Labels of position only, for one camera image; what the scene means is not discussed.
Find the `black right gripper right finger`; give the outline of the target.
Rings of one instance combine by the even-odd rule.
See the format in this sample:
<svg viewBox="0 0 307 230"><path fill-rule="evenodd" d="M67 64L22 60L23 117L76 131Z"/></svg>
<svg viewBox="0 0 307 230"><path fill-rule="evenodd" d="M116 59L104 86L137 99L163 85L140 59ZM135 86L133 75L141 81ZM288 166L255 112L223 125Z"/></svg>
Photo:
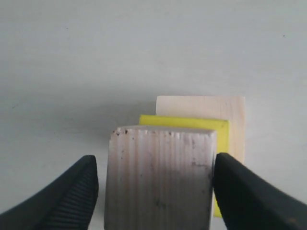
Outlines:
<svg viewBox="0 0 307 230"><path fill-rule="evenodd" d="M305 230L307 206L228 153L216 155L213 188L229 230Z"/></svg>

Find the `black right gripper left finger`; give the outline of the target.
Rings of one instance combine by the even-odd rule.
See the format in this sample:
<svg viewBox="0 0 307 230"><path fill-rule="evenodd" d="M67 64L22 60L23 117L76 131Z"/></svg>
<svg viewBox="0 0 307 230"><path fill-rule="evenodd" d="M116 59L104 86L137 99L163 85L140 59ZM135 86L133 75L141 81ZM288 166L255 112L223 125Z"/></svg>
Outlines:
<svg viewBox="0 0 307 230"><path fill-rule="evenodd" d="M2 230L86 230L98 198L96 157L85 155L44 189L0 215Z"/></svg>

